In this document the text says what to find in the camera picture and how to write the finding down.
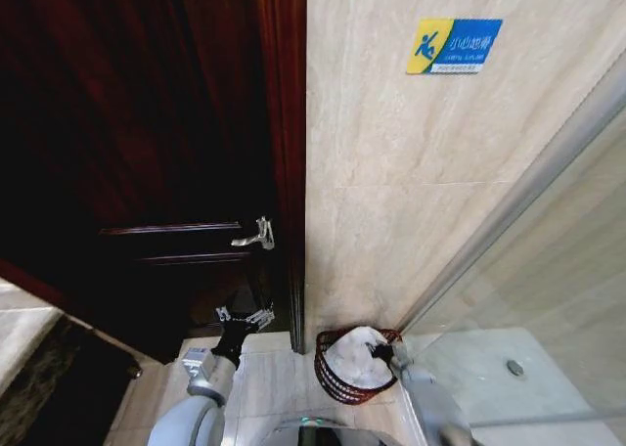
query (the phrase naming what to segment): slippery floor warning sign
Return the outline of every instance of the slippery floor warning sign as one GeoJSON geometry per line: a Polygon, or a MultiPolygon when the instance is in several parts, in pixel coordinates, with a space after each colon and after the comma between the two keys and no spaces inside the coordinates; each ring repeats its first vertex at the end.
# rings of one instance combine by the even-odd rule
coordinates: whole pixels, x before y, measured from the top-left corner
{"type": "Polygon", "coordinates": [[[421,20],[407,72],[479,72],[501,25],[501,19],[421,20]]]}

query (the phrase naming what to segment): brown wicker basket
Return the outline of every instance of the brown wicker basket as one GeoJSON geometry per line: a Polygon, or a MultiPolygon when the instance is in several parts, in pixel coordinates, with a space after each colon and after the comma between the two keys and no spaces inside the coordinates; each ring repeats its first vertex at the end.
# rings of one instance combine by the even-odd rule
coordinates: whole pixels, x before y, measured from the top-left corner
{"type": "MultiPolygon", "coordinates": [[[[363,389],[344,382],[335,373],[333,373],[324,358],[324,352],[326,352],[326,350],[328,350],[340,337],[346,335],[352,329],[354,329],[354,327],[341,329],[339,331],[321,332],[317,335],[315,348],[315,376],[317,376],[317,379],[324,390],[326,390],[326,392],[333,397],[334,400],[343,404],[358,405],[367,402],[375,395],[389,389],[398,379],[393,377],[390,382],[376,389],[363,389]]],[[[377,330],[387,339],[389,343],[396,339],[402,340],[402,336],[398,331],[388,329],[377,330]]]]}

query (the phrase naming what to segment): door handle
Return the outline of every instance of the door handle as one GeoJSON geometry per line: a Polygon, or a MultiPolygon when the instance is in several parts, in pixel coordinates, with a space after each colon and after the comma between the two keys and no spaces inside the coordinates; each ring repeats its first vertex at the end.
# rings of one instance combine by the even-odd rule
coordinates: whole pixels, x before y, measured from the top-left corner
{"type": "Polygon", "coordinates": [[[256,236],[250,236],[249,238],[233,239],[231,245],[233,247],[243,247],[246,245],[261,243],[265,250],[271,250],[274,248],[274,233],[272,233],[272,223],[262,216],[256,220],[258,225],[258,234],[256,236]]]}

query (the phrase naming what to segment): floor drain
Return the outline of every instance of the floor drain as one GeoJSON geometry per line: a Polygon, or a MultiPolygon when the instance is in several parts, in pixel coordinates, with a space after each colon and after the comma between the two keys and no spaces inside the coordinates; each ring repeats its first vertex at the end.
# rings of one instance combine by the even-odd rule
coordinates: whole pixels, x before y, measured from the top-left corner
{"type": "Polygon", "coordinates": [[[508,360],[507,369],[516,378],[519,378],[520,376],[523,376],[524,374],[524,369],[516,360],[508,360]]]}

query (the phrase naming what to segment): white tissue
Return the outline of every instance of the white tissue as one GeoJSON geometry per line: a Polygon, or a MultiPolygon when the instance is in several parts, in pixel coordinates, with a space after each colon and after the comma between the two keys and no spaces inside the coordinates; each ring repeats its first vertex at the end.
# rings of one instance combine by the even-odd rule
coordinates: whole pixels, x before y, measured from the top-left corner
{"type": "Polygon", "coordinates": [[[324,353],[329,368],[341,380],[355,387],[375,389],[393,378],[386,363],[372,358],[367,343],[387,344],[386,338],[371,327],[357,327],[337,340],[324,353]]]}

